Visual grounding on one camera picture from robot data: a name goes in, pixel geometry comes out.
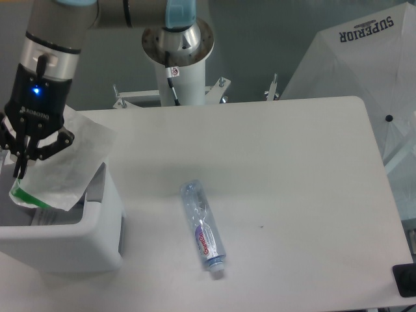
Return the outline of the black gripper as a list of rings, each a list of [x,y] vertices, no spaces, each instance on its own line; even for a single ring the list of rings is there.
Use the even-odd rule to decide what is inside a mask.
[[[64,127],[64,108],[72,80],[38,77],[19,65],[5,113],[1,112],[1,147],[16,156],[13,177],[24,178],[29,161],[44,161],[71,146],[75,135]],[[13,136],[6,126],[8,118]],[[39,147],[39,142],[57,132],[57,139]]]

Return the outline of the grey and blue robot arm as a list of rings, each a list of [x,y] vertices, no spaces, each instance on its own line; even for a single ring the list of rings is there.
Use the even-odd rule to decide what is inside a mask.
[[[195,1],[34,1],[9,101],[1,110],[1,148],[13,176],[73,144],[64,108],[83,48],[94,27],[156,26],[185,30],[196,22]]]

